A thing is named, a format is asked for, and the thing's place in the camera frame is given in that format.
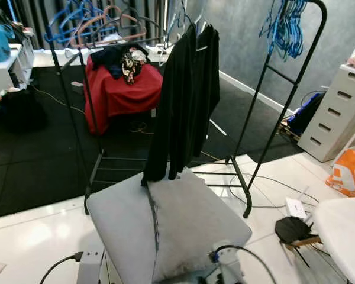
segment clothing rack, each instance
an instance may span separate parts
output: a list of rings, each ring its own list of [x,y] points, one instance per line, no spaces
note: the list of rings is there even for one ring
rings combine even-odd
[[[46,13],[46,7],[45,7],[45,0],[38,0],[39,1],[39,4],[40,4],[40,10],[41,10],[41,15],[42,15],[42,18],[43,18],[43,23],[44,23],[44,27],[45,27],[45,30],[46,30],[46,36],[47,38],[54,38],[53,37],[53,32],[49,26],[49,19],[48,19],[48,16],[47,16],[47,13]],[[284,113],[286,112],[296,90],[297,90],[297,87],[305,73],[305,70],[306,70],[306,67],[310,61],[310,58],[314,52],[314,49],[317,45],[317,42],[320,38],[320,35],[323,31],[323,28],[324,28],[324,25],[325,25],[325,22],[326,22],[326,17],[327,17],[327,12],[326,12],[326,7],[325,5],[323,4],[323,2],[321,0],[308,0],[308,2],[313,2],[315,4],[317,4],[320,8],[321,8],[321,11],[322,11],[322,21],[321,21],[321,25],[317,31],[317,34],[316,34],[316,37],[314,38],[314,41],[312,43],[312,46],[309,50],[309,53],[305,59],[305,62],[304,62],[304,65],[302,66],[302,69],[300,71],[300,74],[297,78],[297,80],[292,80],[290,79],[289,77],[285,76],[283,73],[279,72],[278,70],[276,70],[275,68],[273,68],[272,66],[269,65],[269,61],[270,61],[270,57],[271,55],[269,54],[267,59],[266,59],[266,62],[264,64],[264,68],[263,68],[263,71],[262,71],[262,75],[260,77],[260,80],[259,80],[259,84],[258,84],[258,87],[256,89],[256,94],[253,98],[253,101],[251,103],[251,107],[249,109],[249,112],[248,112],[248,115],[247,115],[247,118],[246,118],[246,123],[243,127],[243,130],[241,132],[241,136],[240,136],[240,139],[238,141],[238,144],[237,144],[237,147],[235,149],[235,152],[232,156],[229,156],[226,158],[225,162],[204,162],[204,161],[192,161],[191,163],[193,164],[203,164],[203,163],[207,163],[207,164],[224,164],[224,165],[232,165],[235,169],[235,173],[223,173],[223,172],[215,172],[215,173],[210,173],[210,172],[195,172],[196,174],[202,174],[202,175],[232,175],[232,176],[238,176],[239,180],[240,180],[240,183],[241,185],[232,185],[233,187],[238,187],[238,188],[243,188],[243,191],[245,193],[245,196],[246,196],[246,200],[247,200],[247,208],[243,214],[244,218],[247,218],[248,215],[250,214],[250,211],[251,211],[251,208],[252,208],[252,200],[251,200],[251,195],[250,195],[250,188],[251,188],[251,185],[254,181],[254,178],[256,177],[257,175],[257,172],[259,170],[259,167],[263,161],[263,158],[272,142],[272,139],[273,139],[273,136],[275,135],[276,131],[277,131],[277,128],[279,126],[279,123],[281,121],[281,119],[283,118],[283,115]],[[145,42],[145,41],[150,41],[150,40],[155,40],[155,38],[151,38],[151,39],[144,39],[144,40],[136,40],[136,41],[132,41],[133,43],[139,43],[139,42]],[[101,167],[101,162],[103,160],[114,160],[114,161],[118,161],[118,162],[146,162],[146,159],[135,159],[135,158],[119,158],[119,157],[109,157],[106,153],[106,151],[103,149],[102,147],[102,144],[101,144],[101,141],[100,141],[100,138],[99,138],[99,135],[97,135],[97,148],[98,148],[98,157],[96,159],[96,162],[95,162],[95,165],[93,167],[93,170],[92,172],[89,174],[89,170],[87,168],[87,165],[86,165],[86,161],[85,161],[85,157],[84,157],[84,153],[83,153],[83,149],[82,149],[82,143],[81,143],[81,140],[80,140],[80,137],[79,137],[79,133],[78,133],[78,128],[76,126],[76,122],[75,122],[75,119],[73,117],[73,113],[72,113],[72,109],[71,109],[71,103],[70,103],[70,99],[69,99],[69,95],[68,95],[68,91],[67,91],[67,87],[66,87],[66,82],[65,82],[65,79],[63,77],[63,72],[66,70],[66,68],[68,66],[70,66],[72,64],[72,62],[74,62],[77,58],[79,58],[80,60],[80,66],[82,68],[82,71],[83,71],[83,74],[84,74],[84,82],[87,86],[87,97],[88,97],[88,103],[89,103],[89,107],[91,109],[91,113],[92,113],[92,120],[93,120],[93,124],[95,126],[95,129],[96,129],[96,133],[98,134],[98,126],[97,126],[97,121],[96,121],[96,115],[95,115],[95,111],[93,109],[93,103],[92,103],[92,97],[91,97],[91,92],[90,92],[90,88],[89,88],[89,83],[88,83],[88,78],[87,78],[87,75],[86,75],[86,72],[85,72],[85,65],[84,65],[84,61],[83,61],[83,54],[82,54],[82,51],[81,51],[81,48],[78,48],[78,53],[75,54],[64,66],[61,66],[59,64],[59,61],[58,61],[58,58],[57,58],[57,54],[56,54],[56,49],[55,49],[55,45],[54,45],[54,41],[49,41],[49,45],[50,45],[50,50],[51,50],[51,55],[52,55],[52,58],[53,58],[53,61],[54,61],[54,65],[55,65],[55,70],[56,70],[56,74],[57,76],[59,77],[59,82],[60,82],[60,85],[62,86],[62,91],[63,91],[63,96],[65,98],[65,101],[66,101],[66,106],[67,106],[67,110],[68,110],[68,113],[69,113],[69,117],[71,119],[71,122],[72,122],[72,125],[73,125],[73,131],[74,131],[74,134],[75,134],[75,137],[76,137],[76,145],[77,145],[77,150],[78,150],[78,154],[80,156],[80,158],[82,159],[82,163],[83,163],[83,172],[84,172],[84,175],[85,175],[85,179],[86,179],[86,183],[87,183],[87,186],[86,186],[86,189],[85,189],[85,195],[84,195],[84,208],[85,208],[85,212],[86,214],[89,214],[88,212],[88,209],[86,207],[86,200],[88,199],[88,197],[90,196],[91,194],[91,190],[92,190],[92,185],[94,183],[101,183],[101,184],[108,184],[108,185],[113,185],[113,184],[116,184],[117,181],[111,181],[111,180],[97,180],[96,179],[96,174],[98,171],[100,170],[110,170],[110,171],[122,171],[122,172],[134,172],[134,173],[137,173],[137,172],[142,172],[142,169],[135,169],[135,168],[103,168]],[[259,92],[259,89],[260,89],[260,86],[262,84],[262,81],[263,81],[263,78],[264,78],[264,74],[266,72],[266,69],[269,68],[270,70],[276,72],[278,75],[280,75],[281,77],[283,77],[284,79],[288,80],[289,82],[293,83],[293,89],[289,95],[289,98],[284,106],[284,109],[283,109],[283,112],[282,114],[280,115],[276,125],[275,125],[275,128],[270,136],[270,139],[263,151],[263,154],[262,154],[262,157],[261,159],[259,160],[258,162],[258,166],[257,166],[257,169],[255,170],[254,174],[253,174],[253,177],[250,181],[250,183],[247,185],[244,178],[243,178],[243,175],[241,173],[241,170],[237,164],[237,161],[236,161],[236,156],[237,156],[237,153],[238,153],[238,149],[240,147],[240,144],[241,144],[241,141],[242,141],[242,138],[243,138],[243,135],[244,135],[244,132],[246,130],[246,127],[247,127],[247,124],[249,123],[249,119],[250,119],[250,115],[253,111],[253,107],[254,107],[254,104],[255,104],[255,101],[256,101],[256,98],[257,98],[257,94]],[[229,185],[225,185],[225,184],[207,184],[207,186],[210,186],[210,187],[227,187]]]

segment black floor mat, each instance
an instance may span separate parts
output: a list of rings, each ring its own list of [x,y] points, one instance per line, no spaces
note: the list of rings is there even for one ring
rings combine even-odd
[[[34,68],[32,77],[38,83],[39,89],[51,93],[60,101],[65,101],[53,67]],[[70,90],[71,81],[82,81],[81,68],[72,66],[66,69],[64,80]],[[233,154],[252,96],[223,80],[220,87],[221,101],[212,119],[228,136],[223,136],[210,125],[209,139],[203,152],[222,159]],[[74,128],[67,109],[44,93],[36,94],[37,100],[47,113],[48,124],[45,129],[28,134],[13,134],[5,128],[0,119],[0,216],[81,196],[85,191],[85,171],[79,158]],[[82,95],[70,92],[69,98],[73,106],[84,109],[85,100]],[[90,175],[98,156],[97,141],[89,134],[84,115],[73,111],[73,116],[83,147],[87,173]],[[257,101],[239,154],[248,153],[253,160],[257,160],[278,116],[274,109]],[[131,132],[131,125],[136,122],[147,125],[144,132],[153,132],[155,119],[151,118],[149,113],[120,115],[112,120],[109,130],[101,137],[102,146],[109,156],[142,159],[147,157],[152,135]],[[265,161],[300,151],[290,139],[277,135]],[[198,160],[213,159],[202,155]],[[101,167],[132,168],[141,171],[144,163],[105,160]],[[137,171],[100,170],[96,179],[121,181],[135,173]],[[107,186],[107,183],[96,183],[93,191]]]

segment white router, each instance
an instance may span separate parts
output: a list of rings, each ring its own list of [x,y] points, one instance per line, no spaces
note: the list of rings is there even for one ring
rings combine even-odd
[[[307,215],[306,215],[306,212],[304,210],[304,206],[303,206],[300,199],[303,197],[303,195],[305,194],[305,192],[308,189],[309,189],[309,186],[307,186],[306,189],[304,189],[304,191],[301,192],[298,199],[293,199],[293,198],[289,198],[289,197],[287,197],[285,199],[285,207],[286,207],[286,212],[287,212],[288,216],[297,217],[300,219],[306,219]]]

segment orange plastic bag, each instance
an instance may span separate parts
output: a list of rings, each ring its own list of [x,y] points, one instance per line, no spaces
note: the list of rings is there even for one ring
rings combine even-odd
[[[355,151],[347,150],[334,165],[326,184],[341,193],[355,197]]]

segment red cloth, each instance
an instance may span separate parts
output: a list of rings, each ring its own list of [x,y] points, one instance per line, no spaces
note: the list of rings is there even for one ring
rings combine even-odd
[[[131,86],[126,84],[122,77],[115,80],[104,66],[94,70],[90,56],[86,73],[100,134],[107,130],[109,119],[114,115],[149,111],[155,108],[159,102],[163,77],[150,64],[142,67],[141,73],[134,78],[134,84]],[[95,125],[86,89],[85,98],[85,117],[89,131],[95,134]]]

